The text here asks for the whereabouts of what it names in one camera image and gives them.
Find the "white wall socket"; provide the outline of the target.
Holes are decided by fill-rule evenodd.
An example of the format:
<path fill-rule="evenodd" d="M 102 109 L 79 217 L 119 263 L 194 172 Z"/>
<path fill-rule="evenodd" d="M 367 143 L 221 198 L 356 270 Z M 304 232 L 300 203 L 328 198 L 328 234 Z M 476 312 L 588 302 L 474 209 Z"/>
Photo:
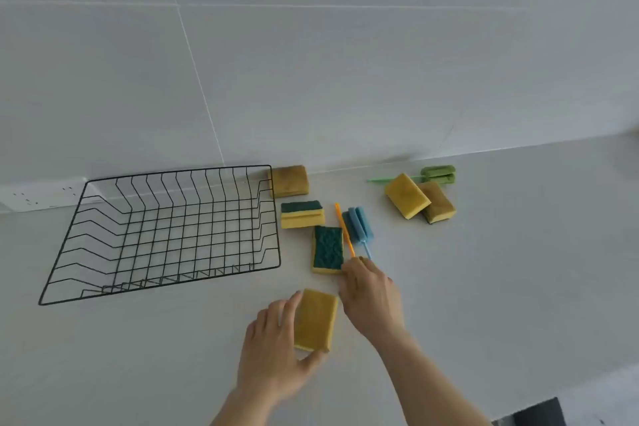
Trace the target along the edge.
<path fill-rule="evenodd" d="M 0 186 L 0 212 L 30 212 L 76 205 L 86 177 Z"/>

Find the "dark object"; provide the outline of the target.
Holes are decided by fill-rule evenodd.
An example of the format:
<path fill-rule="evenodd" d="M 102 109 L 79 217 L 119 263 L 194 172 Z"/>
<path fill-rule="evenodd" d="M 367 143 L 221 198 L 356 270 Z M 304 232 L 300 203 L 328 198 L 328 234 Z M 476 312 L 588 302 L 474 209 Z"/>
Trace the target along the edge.
<path fill-rule="evenodd" d="M 492 421 L 493 426 L 567 426 L 558 397 Z"/>

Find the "brownish sponge with dark base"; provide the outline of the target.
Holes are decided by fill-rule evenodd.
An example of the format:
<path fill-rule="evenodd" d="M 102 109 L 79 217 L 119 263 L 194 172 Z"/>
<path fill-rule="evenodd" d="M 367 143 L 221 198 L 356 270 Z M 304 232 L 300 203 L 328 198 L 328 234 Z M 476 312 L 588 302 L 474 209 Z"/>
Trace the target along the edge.
<path fill-rule="evenodd" d="M 455 206 L 446 197 L 437 182 L 426 181 L 418 183 L 417 186 L 430 200 L 430 204 L 421 211 L 428 224 L 432 225 L 440 221 L 449 220 L 456 215 Z"/>

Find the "person's right forearm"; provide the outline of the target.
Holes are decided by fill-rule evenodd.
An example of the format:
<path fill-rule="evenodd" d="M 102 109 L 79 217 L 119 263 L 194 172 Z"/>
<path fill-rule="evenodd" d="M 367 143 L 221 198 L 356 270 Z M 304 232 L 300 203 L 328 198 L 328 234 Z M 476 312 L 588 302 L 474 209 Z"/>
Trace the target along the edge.
<path fill-rule="evenodd" d="M 407 426 L 493 426 L 402 327 L 367 336 L 381 358 Z"/>

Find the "plain yellow sponge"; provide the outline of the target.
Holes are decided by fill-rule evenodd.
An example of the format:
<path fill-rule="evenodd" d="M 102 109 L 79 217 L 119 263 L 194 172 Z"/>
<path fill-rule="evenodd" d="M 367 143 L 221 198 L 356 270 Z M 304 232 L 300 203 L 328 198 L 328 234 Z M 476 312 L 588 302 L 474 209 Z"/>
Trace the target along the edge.
<path fill-rule="evenodd" d="M 304 289 L 295 312 L 294 347 L 306 352 L 329 351 L 338 304 L 333 294 Z"/>

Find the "brownish yellow sponge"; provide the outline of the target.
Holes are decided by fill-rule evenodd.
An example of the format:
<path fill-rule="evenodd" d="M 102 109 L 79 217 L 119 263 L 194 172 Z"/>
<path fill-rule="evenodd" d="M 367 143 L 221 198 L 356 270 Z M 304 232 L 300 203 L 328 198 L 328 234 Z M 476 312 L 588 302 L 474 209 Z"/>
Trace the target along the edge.
<path fill-rule="evenodd" d="M 274 198 L 309 194 L 309 180 L 304 165 L 272 168 L 268 176 Z"/>

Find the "blue sponge brush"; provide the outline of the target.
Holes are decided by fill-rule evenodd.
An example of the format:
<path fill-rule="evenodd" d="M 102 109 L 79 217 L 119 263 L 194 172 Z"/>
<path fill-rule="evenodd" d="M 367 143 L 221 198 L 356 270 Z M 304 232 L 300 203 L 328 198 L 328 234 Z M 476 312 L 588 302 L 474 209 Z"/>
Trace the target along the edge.
<path fill-rule="evenodd" d="M 347 211 L 341 213 L 341 216 L 346 225 L 351 244 L 362 245 L 367 258 L 372 260 L 370 244 L 374 238 L 374 234 L 363 207 L 349 207 Z"/>

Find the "grooved yellow green sponge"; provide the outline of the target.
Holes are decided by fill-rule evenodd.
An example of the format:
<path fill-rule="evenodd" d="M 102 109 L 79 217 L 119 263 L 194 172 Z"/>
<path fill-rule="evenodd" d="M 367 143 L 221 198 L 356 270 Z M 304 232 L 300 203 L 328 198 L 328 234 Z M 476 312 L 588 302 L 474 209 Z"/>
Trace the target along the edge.
<path fill-rule="evenodd" d="M 283 202 L 281 204 L 281 227 L 283 229 L 324 225 L 324 208 L 318 200 Z"/>

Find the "green sponge brush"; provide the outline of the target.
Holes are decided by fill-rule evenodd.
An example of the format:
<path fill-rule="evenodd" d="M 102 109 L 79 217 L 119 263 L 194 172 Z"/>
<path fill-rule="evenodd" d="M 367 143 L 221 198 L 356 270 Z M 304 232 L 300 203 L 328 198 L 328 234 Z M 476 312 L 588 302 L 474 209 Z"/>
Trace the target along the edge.
<path fill-rule="evenodd" d="M 455 183 L 456 167 L 453 165 L 427 166 L 421 169 L 419 175 L 409 176 L 417 183 L 434 181 L 440 185 Z"/>

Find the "bright yellow sponge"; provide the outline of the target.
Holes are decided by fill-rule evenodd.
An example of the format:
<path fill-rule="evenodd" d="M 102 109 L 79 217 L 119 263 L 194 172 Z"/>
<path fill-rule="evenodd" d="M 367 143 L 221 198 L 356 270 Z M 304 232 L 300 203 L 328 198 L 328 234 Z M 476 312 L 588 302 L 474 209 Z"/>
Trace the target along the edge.
<path fill-rule="evenodd" d="M 405 173 L 391 180 L 385 186 L 384 194 L 406 220 L 412 219 L 431 204 L 431 200 Z"/>

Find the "orange handled brush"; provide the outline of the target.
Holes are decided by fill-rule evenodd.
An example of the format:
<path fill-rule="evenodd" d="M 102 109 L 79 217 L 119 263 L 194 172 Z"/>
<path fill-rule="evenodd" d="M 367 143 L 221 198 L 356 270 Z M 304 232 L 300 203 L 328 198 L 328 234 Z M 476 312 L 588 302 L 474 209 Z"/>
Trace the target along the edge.
<path fill-rule="evenodd" d="M 354 250 L 353 244 L 352 244 L 350 236 L 349 236 L 349 232 L 347 230 L 346 223 L 345 223 L 344 218 L 342 216 L 342 210 L 341 210 L 340 204 L 338 202 L 336 202 L 334 204 L 334 208 L 335 208 L 335 212 L 336 212 L 336 215 L 337 215 L 337 219 L 339 221 L 340 228 L 342 229 L 343 239 L 344 239 L 344 242 L 346 243 L 346 247 L 349 250 L 351 257 L 352 258 L 356 258 L 357 254 L 356 254 L 356 252 Z"/>

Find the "person's left forearm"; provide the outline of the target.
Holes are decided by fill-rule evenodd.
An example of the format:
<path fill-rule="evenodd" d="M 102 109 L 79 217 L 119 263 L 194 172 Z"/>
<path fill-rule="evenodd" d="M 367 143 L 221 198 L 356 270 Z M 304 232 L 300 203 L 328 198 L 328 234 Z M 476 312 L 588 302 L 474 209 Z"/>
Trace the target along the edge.
<path fill-rule="evenodd" d="M 280 393 L 253 386 L 236 386 L 210 426 L 266 426 L 272 411 L 297 392 Z"/>

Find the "person's right hand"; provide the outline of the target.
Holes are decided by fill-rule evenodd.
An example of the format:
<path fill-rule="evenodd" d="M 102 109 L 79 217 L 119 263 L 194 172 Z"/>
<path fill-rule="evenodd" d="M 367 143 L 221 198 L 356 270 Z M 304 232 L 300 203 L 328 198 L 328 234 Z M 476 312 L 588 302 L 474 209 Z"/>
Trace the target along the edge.
<path fill-rule="evenodd" d="M 393 280 L 365 257 L 346 261 L 342 271 L 347 268 L 356 273 L 356 299 L 342 307 L 356 330 L 374 347 L 404 333 L 401 293 Z"/>

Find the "flat yellow green sponge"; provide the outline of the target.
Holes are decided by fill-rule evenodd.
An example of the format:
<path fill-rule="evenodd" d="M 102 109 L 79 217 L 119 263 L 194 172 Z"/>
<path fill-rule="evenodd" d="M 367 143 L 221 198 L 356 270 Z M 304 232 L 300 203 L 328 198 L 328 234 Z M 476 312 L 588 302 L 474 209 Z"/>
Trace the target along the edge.
<path fill-rule="evenodd" d="M 344 237 L 340 227 L 313 228 L 311 271 L 321 275 L 342 274 Z"/>

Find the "person's left hand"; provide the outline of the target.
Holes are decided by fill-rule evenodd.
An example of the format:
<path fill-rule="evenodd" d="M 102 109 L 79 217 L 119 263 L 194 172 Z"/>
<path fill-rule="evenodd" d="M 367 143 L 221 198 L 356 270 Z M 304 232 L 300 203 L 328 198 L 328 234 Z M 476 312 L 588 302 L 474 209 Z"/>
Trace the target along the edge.
<path fill-rule="evenodd" d="M 236 386 L 253 386 L 280 393 L 292 393 L 306 382 L 296 380 L 294 347 L 295 312 L 302 292 L 295 292 L 281 314 L 280 335 L 266 340 L 258 339 L 258 316 L 247 327 L 238 367 Z"/>

